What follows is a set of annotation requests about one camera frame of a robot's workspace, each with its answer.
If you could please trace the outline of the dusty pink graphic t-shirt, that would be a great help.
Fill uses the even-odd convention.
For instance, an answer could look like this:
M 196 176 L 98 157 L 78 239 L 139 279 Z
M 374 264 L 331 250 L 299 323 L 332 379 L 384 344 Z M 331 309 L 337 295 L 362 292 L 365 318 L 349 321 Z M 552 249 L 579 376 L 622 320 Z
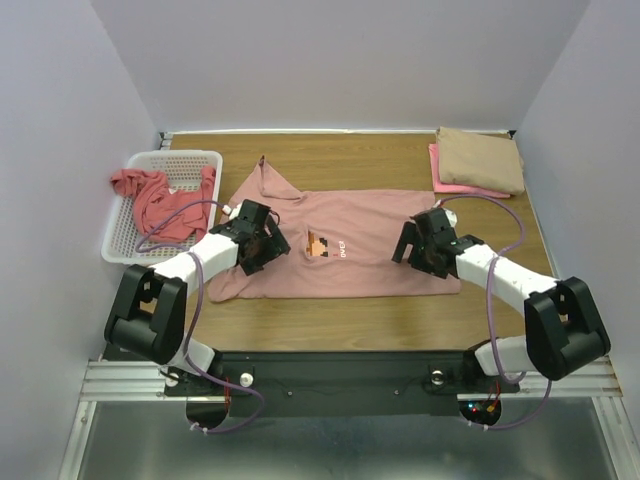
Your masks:
M 279 214 L 291 250 L 255 274 L 234 267 L 216 275 L 208 284 L 213 302 L 449 295 L 461 289 L 452 276 L 440 279 L 392 260 L 404 223 L 435 204 L 430 191 L 300 191 L 261 159 L 230 202 L 243 200 Z

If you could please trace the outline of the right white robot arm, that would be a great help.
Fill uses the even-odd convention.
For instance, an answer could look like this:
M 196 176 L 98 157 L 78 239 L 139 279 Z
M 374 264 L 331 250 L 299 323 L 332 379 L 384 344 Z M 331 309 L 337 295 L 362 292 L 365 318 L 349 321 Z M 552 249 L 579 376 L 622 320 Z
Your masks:
M 473 235 L 458 236 L 454 215 L 423 211 L 405 222 L 392 259 L 419 271 L 482 287 L 524 319 L 522 336 L 497 337 L 469 350 L 460 366 L 463 384 L 482 390 L 496 376 L 537 372 L 558 381 L 607 355 L 611 341 L 588 285 L 577 277 L 555 279 L 495 252 Z

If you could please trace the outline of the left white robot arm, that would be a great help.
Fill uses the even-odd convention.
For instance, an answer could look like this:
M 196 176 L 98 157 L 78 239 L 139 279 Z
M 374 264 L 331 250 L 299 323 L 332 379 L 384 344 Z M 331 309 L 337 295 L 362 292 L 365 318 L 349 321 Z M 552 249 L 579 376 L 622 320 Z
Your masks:
M 151 266 L 128 267 L 107 318 L 104 338 L 115 347 L 160 366 L 188 372 L 199 393 L 215 392 L 223 371 L 220 355 L 192 339 L 187 328 L 187 300 L 204 294 L 205 283 L 235 267 L 249 276 L 290 252 L 280 230 L 280 216 L 251 200 L 222 207 L 228 221 L 214 226 L 191 247 Z

